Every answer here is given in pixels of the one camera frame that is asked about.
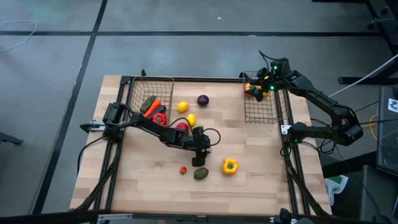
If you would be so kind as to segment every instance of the orange object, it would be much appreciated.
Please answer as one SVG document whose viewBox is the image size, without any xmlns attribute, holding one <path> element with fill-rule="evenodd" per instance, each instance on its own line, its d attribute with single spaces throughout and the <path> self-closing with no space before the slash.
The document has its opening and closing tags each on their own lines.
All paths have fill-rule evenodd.
<svg viewBox="0 0 398 224">
<path fill-rule="evenodd" d="M 154 112 L 154 110 L 156 110 L 160 106 L 162 106 L 160 100 L 155 100 L 150 106 L 150 108 L 145 112 L 144 117 L 148 118 L 149 115 L 152 114 L 152 112 Z"/>
<path fill-rule="evenodd" d="M 180 167 L 180 174 L 185 174 L 187 172 L 187 168 L 185 166 Z"/>
<path fill-rule="evenodd" d="M 243 90 L 243 92 L 245 93 L 245 94 L 244 94 L 245 96 L 247 96 L 247 97 L 253 97 L 252 95 L 249 95 L 249 94 L 246 93 L 246 91 L 250 90 L 251 87 L 252 87 L 252 85 L 250 85 L 250 83 L 245 84 L 244 90 Z M 256 87 L 256 89 L 258 89 L 258 90 L 261 88 L 261 86 L 254 86 L 254 87 Z M 267 97 L 267 96 L 269 96 L 269 93 L 263 92 L 263 93 L 262 93 L 262 96 L 263 96 L 263 97 Z"/>
</svg>

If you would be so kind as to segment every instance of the red bell pepper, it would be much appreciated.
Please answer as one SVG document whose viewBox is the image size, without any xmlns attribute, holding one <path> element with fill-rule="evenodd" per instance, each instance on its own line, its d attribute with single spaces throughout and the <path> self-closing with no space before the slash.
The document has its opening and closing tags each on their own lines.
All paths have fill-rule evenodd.
<svg viewBox="0 0 398 224">
<path fill-rule="evenodd" d="M 160 125 L 166 125 L 167 124 L 167 117 L 166 117 L 166 115 L 164 115 L 162 113 L 157 113 L 152 118 L 152 121 L 157 123 L 157 124 L 160 124 Z"/>
<path fill-rule="evenodd" d="M 179 123 L 175 128 L 185 131 L 186 135 L 188 135 L 188 133 L 189 133 L 188 125 L 183 122 Z"/>
</svg>

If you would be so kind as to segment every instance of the yellow bell pepper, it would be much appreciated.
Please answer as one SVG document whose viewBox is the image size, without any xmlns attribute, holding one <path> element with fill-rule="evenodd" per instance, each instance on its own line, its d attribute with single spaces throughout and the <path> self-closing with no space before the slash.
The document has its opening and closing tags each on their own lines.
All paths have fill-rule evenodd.
<svg viewBox="0 0 398 224">
<path fill-rule="evenodd" d="M 223 173 L 224 174 L 235 174 L 238 171 L 238 162 L 234 159 L 226 158 L 223 164 Z"/>
</svg>

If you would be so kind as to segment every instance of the green cucumber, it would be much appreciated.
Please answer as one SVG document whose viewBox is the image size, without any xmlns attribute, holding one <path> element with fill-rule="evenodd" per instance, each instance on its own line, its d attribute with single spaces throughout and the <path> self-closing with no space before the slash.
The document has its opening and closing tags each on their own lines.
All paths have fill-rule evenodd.
<svg viewBox="0 0 398 224">
<path fill-rule="evenodd" d="M 156 99 L 156 96 L 150 96 L 146 101 L 142 104 L 142 106 L 139 108 L 139 111 L 141 113 L 146 113 L 146 111 L 150 108 L 150 106 L 154 103 Z"/>
</svg>

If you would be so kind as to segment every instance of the wooden table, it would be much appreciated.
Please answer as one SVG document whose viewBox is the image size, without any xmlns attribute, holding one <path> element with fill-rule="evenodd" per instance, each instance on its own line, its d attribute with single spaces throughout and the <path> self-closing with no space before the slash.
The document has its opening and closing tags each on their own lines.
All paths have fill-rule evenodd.
<svg viewBox="0 0 398 224">
<path fill-rule="evenodd" d="M 116 101 L 121 76 L 104 77 L 93 119 L 102 120 L 108 103 Z M 187 101 L 187 113 L 197 116 L 197 123 L 215 128 L 221 142 L 212 147 L 205 167 L 210 173 L 201 181 L 193 179 L 192 151 L 164 146 L 156 137 L 137 128 L 127 128 L 116 179 L 111 211 L 114 213 L 163 213 L 194 215 L 275 215 L 281 208 L 291 211 L 289 189 L 278 123 L 245 123 L 241 83 L 175 82 L 171 121 L 180 117 L 177 103 Z M 210 97 L 206 109 L 196 104 L 198 95 Z M 294 121 L 311 125 L 305 98 L 290 95 Z M 217 135 L 206 132 L 217 141 Z M 88 142 L 101 136 L 92 132 Z M 314 139 L 306 141 L 315 144 Z M 81 163 L 71 208 L 79 206 L 97 184 L 106 141 L 86 149 Z M 306 186 L 324 210 L 331 213 L 318 152 L 299 145 Z M 225 157 L 239 162 L 235 175 L 221 173 Z M 179 173 L 186 166 L 185 175 Z M 104 188 L 101 208 L 107 186 Z M 300 191 L 296 186 L 299 212 Z"/>
</svg>

